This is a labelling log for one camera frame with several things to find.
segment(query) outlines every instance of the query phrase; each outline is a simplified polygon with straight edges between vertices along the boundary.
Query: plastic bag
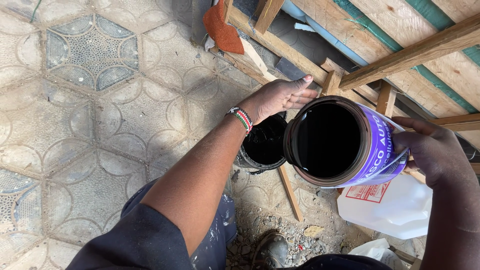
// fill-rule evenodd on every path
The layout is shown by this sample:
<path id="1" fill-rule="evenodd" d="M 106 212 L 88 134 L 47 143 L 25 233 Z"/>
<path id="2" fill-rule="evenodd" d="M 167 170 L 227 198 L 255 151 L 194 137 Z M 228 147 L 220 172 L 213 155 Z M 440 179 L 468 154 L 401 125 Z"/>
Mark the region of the plastic bag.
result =
<path id="1" fill-rule="evenodd" d="M 385 238 L 370 241 L 349 252 L 350 255 L 361 255 L 380 261 L 393 270 L 408 270 L 400 258 L 390 249 Z"/>

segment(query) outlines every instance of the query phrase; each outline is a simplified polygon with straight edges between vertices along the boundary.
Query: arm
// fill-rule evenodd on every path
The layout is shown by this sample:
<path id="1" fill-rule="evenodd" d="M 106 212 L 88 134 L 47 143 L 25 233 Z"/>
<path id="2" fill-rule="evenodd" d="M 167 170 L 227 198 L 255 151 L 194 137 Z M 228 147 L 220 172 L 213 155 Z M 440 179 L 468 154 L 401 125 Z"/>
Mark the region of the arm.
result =
<path id="1" fill-rule="evenodd" d="M 425 172 L 433 189 L 422 270 L 480 269 L 480 185 L 455 134 L 427 121 L 394 117 L 414 132 L 394 143 L 411 149 L 411 168 Z"/>
<path id="2" fill-rule="evenodd" d="M 306 89 L 312 76 L 275 80 L 240 102 L 254 124 L 287 109 L 299 109 L 317 96 Z M 195 145 L 142 199 L 182 232 L 189 255 L 205 237 L 215 216 L 228 173 L 245 138 L 245 127 L 227 115 Z"/>

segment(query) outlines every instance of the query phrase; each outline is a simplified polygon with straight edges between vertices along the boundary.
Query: white plastic jug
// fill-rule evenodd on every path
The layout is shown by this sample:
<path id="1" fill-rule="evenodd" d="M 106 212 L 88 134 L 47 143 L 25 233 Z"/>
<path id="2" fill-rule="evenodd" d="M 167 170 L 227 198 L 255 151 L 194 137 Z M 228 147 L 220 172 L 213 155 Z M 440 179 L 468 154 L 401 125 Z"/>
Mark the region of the white plastic jug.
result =
<path id="1" fill-rule="evenodd" d="M 346 221 L 409 239 L 427 234 L 432 189 L 400 174 L 383 184 L 346 187 L 337 203 Z"/>

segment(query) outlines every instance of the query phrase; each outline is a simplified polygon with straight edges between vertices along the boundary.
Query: beaded bracelet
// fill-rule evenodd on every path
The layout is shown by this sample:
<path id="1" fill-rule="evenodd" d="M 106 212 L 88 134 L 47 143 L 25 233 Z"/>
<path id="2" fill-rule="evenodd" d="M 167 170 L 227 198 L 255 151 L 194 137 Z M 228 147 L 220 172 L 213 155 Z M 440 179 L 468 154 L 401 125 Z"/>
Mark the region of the beaded bracelet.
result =
<path id="1" fill-rule="evenodd" d="M 247 112 L 245 112 L 244 110 L 242 110 L 241 108 L 239 107 L 232 107 L 226 114 L 233 114 L 235 115 L 241 122 L 242 124 L 245 126 L 245 129 L 247 130 L 247 135 L 248 133 L 250 132 L 250 130 L 252 130 L 252 126 L 253 126 L 253 123 L 252 123 L 252 120 L 250 119 L 250 116 L 248 116 Z"/>

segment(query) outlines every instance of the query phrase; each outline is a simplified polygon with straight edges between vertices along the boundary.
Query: shoe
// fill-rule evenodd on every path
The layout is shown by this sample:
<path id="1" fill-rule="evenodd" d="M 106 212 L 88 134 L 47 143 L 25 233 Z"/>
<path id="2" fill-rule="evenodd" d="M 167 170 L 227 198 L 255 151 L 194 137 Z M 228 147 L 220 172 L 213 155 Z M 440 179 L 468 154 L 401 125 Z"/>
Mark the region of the shoe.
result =
<path id="1" fill-rule="evenodd" d="M 271 233 L 257 246 L 253 255 L 252 270 L 284 268 L 287 254 L 287 239 L 281 233 Z"/>

